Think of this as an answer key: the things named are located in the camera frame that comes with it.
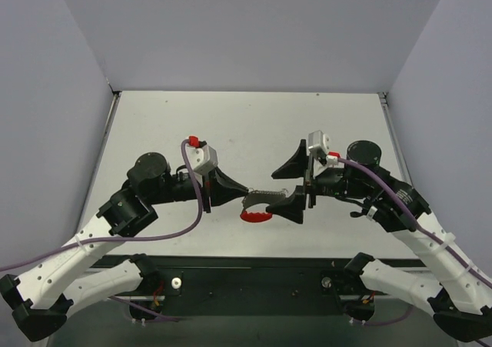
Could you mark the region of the silver keyring with red tag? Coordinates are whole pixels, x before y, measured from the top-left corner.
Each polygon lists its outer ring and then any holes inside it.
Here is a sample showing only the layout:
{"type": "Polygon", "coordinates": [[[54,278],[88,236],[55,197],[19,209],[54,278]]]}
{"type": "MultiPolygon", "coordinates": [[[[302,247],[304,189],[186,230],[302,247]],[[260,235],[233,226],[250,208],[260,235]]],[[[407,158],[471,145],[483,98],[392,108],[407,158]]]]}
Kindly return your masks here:
{"type": "Polygon", "coordinates": [[[269,221],[273,215],[267,212],[269,205],[279,203],[287,198],[288,190],[276,191],[251,189],[242,199],[240,219],[249,224],[261,224],[269,221]]]}

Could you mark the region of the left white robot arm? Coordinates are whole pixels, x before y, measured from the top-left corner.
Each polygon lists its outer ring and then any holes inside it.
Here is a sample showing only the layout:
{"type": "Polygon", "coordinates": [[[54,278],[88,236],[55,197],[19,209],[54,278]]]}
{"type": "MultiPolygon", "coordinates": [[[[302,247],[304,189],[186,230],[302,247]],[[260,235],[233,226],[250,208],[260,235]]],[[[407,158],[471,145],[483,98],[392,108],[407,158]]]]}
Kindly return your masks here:
{"type": "Polygon", "coordinates": [[[198,212],[203,214],[248,194],[248,188],[207,161],[202,148],[192,150],[175,174],[163,155],[145,153],[127,177],[121,189],[59,253],[21,275],[2,277],[1,296],[29,341],[49,337],[79,310],[113,295],[162,291],[163,276],[145,254],[130,255],[115,267],[92,275],[85,273],[156,221],[155,205],[197,200],[198,212]]]}

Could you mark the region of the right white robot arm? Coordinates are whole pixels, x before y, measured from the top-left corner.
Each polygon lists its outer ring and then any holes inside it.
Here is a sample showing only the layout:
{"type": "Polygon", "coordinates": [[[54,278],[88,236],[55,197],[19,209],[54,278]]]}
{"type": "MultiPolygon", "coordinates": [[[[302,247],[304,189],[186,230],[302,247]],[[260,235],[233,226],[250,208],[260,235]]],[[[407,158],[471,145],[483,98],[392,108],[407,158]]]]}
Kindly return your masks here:
{"type": "Polygon", "coordinates": [[[404,243],[433,277],[421,278],[360,252],[344,268],[355,282],[426,312],[458,341],[490,337],[491,278],[464,254],[421,194],[380,166],[381,156],[380,147],[367,140],[352,142],[344,158],[324,144],[301,140],[271,177],[303,182],[267,211],[301,224],[304,210],[313,208],[319,196],[357,205],[360,211],[351,217],[376,222],[404,243]]]}

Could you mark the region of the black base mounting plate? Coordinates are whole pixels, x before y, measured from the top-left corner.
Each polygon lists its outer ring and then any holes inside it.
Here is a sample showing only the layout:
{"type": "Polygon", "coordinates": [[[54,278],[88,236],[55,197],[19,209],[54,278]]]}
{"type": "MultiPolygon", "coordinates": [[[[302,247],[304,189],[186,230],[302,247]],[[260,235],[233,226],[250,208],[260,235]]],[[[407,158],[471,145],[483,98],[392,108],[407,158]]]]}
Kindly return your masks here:
{"type": "Polygon", "coordinates": [[[164,314],[340,315],[345,300],[371,290],[350,277],[347,259],[156,256],[164,314]]]}

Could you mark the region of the aluminium frame rail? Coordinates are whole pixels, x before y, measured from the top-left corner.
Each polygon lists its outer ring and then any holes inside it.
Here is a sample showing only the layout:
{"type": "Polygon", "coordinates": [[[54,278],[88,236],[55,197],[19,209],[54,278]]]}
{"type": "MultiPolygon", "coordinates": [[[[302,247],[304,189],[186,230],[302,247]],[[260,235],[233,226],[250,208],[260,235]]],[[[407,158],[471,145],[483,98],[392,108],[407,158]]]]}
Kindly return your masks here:
{"type": "Polygon", "coordinates": [[[396,130],[394,127],[393,119],[391,118],[389,105],[387,102],[387,93],[386,92],[378,92],[377,95],[378,95],[378,98],[380,100],[381,108],[382,108],[384,118],[385,118],[385,121],[387,124],[387,128],[388,128],[388,131],[390,134],[391,142],[392,142],[393,149],[394,149],[394,152],[396,155],[397,164],[398,164],[398,168],[400,170],[402,179],[406,183],[408,183],[410,185],[414,185],[414,183],[412,182],[412,179],[411,179],[411,174],[410,174],[408,167],[407,167],[407,163],[406,163],[405,158],[404,158],[404,153],[403,153],[403,150],[401,148],[401,144],[399,143],[399,140],[397,137],[397,133],[396,133],[396,130]]]}

